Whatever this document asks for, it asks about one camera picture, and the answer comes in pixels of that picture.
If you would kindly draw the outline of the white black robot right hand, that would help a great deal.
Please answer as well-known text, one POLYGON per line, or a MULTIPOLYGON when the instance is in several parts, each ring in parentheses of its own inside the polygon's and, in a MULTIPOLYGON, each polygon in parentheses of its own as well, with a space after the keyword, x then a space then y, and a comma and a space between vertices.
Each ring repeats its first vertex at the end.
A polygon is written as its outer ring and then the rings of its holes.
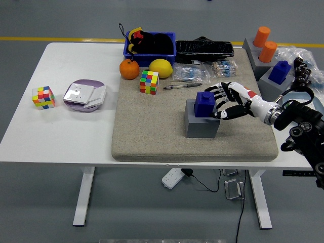
POLYGON ((231 120, 250 115, 269 125, 271 116, 279 109, 278 104, 263 100, 254 91, 237 82, 217 83, 205 91, 214 94, 217 112, 210 114, 210 117, 216 119, 231 120))

